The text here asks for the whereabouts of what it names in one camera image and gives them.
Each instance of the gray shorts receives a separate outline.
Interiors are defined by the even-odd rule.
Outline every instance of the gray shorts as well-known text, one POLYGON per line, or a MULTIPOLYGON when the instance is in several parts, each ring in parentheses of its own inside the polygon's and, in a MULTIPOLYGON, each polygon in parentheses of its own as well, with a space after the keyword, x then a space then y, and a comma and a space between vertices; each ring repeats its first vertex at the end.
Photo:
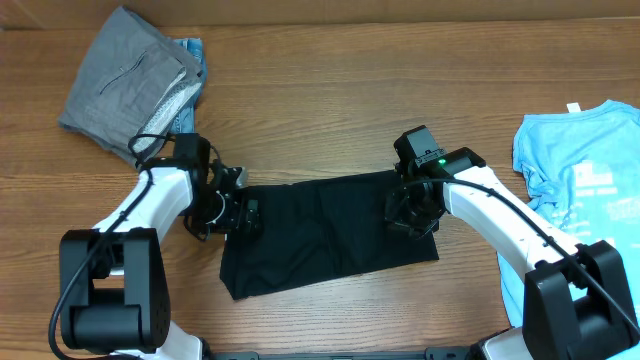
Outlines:
MULTIPOLYGON (((185 48, 119 7, 91 44, 58 122, 133 165, 129 139, 139 133, 166 134, 202 87, 201 75, 202 66, 185 48)), ((139 139, 134 149, 147 159, 162 144, 139 139)))

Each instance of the blue t-shirt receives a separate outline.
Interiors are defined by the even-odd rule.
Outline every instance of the blue t-shirt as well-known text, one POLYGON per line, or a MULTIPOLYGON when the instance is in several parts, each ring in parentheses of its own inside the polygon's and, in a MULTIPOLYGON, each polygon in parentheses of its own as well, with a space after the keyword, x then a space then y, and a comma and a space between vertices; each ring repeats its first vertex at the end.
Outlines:
MULTIPOLYGON (((526 115, 513 144, 529 206, 585 244, 613 245, 624 262, 636 314, 640 301, 640 110, 616 101, 586 111, 526 115)), ((524 285, 498 256, 509 321, 522 326, 524 285)), ((573 287, 577 299, 586 290, 573 287)), ((614 357, 640 359, 636 346, 614 357)))

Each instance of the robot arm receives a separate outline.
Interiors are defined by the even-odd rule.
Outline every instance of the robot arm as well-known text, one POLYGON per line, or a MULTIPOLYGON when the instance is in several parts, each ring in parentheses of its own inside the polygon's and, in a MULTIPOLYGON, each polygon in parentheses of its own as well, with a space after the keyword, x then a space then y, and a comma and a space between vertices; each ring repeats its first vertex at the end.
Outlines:
POLYGON ((180 214, 185 215, 185 227, 199 239, 203 234, 260 229, 257 201, 237 191, 246 182, 246 171, 227 168, 219 159, 209 164, 209 151, 209 142, 197 134, 177 135, 173 157, 145 163, 148 172, 140 173, 138 184, 111 215, 91 230, 71 230, 63 236, 61 293, 90 250, 98 246, 101 233, 138 201, 114 229, 114 239, 96 252, 90 270, 82 271, 71 287, 60 313, 67 347, 120 358, 125 354, 154 360, 208 358, 206 342, 171 321, 160 243, 180 214), (210 168, 214 177, 207 183, 210 168), (124 276, 124 288, 95 289, 93 279, 107 276, 124 276))
MULTIPOLYGON (((410 234, 436 229, 446 210, 478 231, 505 256, 525 283, 523 328, 479 343, 485 359, 602 359, 638 343, 623 319, 591 289, 573 301, 569 284, 584 287, 560 256, 503 202, 487 193, 455 184, 465 180, 492 188, 515 204, 569 255, 579 260, 608 293, 633 316, 622 261, 606 242, 584 246, 556 229, 509 192, 484 161, 469 149, 446 154, 425 127, 405 133, 394 147, 398 172, 408 185, 387 197, 386 219, 410 234), (452 179, 432 183, 429 179, 452 179)), ((186 334, 170 320, 170 305, 159 243, 174 219, 184 213, 194 235, 259 231, 257 203, 243 199, 241 168, 208 164, 209 144, 197 134, 179 135, 173 158, 152 159, 145 166, 153 185, 136 209, 116 229, 119 237, 85 271, 60 316, 65 344, 95 353, 129 354, 141 359, 201 360, 206 342, 186 334), (208 169, 216 176, 207 184, 208 169), (94 289, 92 279, 124 275, 124 289, 94 289)), ((61 291, 69 283, 100 232, 112 225, 146 186, 140 182, 122 205, 93 230, 69 231, 60 244, 61 291)))
MULTIPOLYGON (((531 210, 513 195, 488 166, 471 167, 454 174, 455 179, 474 182, 509 199, 570 255, 578 252, 580 241, 570 236, 531 210)), ((464 185, 443 184, 444 205, 451 215, 471 225, 514 268, 520 279, 535 270, 539 261, 555 263, 562 260, 556 250, 548 246, 540 236, 503 202, 486 193, 464 185)))
POLYGON ((481 358, 606 359, 638 343, 629 284, 613 247, 604 241, 586 246, 558 230, 502 185, 478 155, 467 148, 447 154, 424 126, 403 134, 394 147, 404 186, 387 197, 387 220, 419 233, 434 228, 446 209, 479 232, 524 282, 523 327, 482 342, 481 358), (570 284, 588 288, 587 296, 574 301, 570 284))

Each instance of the black cloth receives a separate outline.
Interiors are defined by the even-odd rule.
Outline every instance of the black cloth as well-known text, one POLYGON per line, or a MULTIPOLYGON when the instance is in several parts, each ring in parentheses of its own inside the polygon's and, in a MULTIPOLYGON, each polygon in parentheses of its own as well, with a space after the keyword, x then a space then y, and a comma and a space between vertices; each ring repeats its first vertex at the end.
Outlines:
POLYGON ((433 234, 410 239, 386 230, 385 195, 400 184, 385 171, 247 188, 263 232, 228 235, 220 279, 237 300, 437 260, 433 234))

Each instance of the folded clothing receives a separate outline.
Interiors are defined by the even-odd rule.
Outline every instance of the folded clothing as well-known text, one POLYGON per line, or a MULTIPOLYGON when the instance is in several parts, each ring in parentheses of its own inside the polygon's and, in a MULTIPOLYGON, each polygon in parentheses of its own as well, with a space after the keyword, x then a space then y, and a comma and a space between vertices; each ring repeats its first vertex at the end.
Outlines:
MULTIPOLYGON (((91 44, 58 122, 81 132, 131 164, 127 144, 139 133, 166 134, 203 83, 202 66, 185 48, 119 7, 91 44)), ((143 158, 162 141, 139 139, 143 158)))
POLYGON ((437 260, 433 234, 388 232, 384 201, 393 171, 245 189, 263 232, 228 235, 220 279, 234 299, 437 260))
MULTIPOLYGON (((640 315, 640 110, 607 100, 590 110, 526 115, 513 144, 513 169, 527 183, 529 206, 591 245, 605 240, 624 262, 640 315)), ((498 256, 509 321, 522 326, 524 285, 498 256)), ((573 299, 586 290, 571 287, 573 299)), ((640 347, 612 359, 640 359, 640 347)))
MULTIPOLYGON (((204 83, 207 80, 207 62, 204 58, 204 51, 202 40, 197 38, 188 38, 188 39, 175 39, 176 44, 179 44, 183 48, 187 49, 193 57, 200 62, 202 65, 202 82, 204 83)), ((198 91, 193 94, 191 99, 187 101, 184 105, 184 108, 180 110, 176 118, 173 120, 171 124, 171 129, 169 130, 172 134, 182 134, 182 133, 194 133, 196 132, 196 114, 195 107, 196 101, 198 101, 198 97, 202 93, 201 87, 198 91)))

